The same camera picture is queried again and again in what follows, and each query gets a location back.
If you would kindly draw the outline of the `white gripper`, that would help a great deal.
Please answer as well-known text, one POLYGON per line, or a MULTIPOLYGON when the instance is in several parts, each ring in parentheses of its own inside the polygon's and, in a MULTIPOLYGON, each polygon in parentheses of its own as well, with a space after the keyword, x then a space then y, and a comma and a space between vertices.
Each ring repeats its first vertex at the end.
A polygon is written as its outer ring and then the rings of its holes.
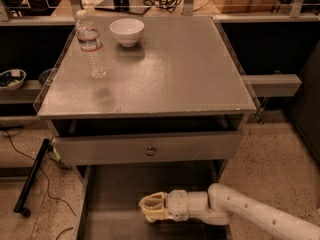
POLYGON ((139 206, 149 223, 167 219, 186 221, 189 218, 189 200, 185 190, 173 190, 168 195, 165 192, 153 193, 143 197, 139 206))

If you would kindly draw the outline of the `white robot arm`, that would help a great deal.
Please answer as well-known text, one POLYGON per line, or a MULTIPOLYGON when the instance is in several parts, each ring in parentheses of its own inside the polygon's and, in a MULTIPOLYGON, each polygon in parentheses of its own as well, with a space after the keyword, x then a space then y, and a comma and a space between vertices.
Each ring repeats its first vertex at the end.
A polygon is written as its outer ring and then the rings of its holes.
POLYGON ((275 240, 320 240, 319 226, 219 183, 211 184, 207 191, 153 193, 143 197, 139 207, 149 223, 198 219, 209 225, 228 225, 236 214, 275 240))

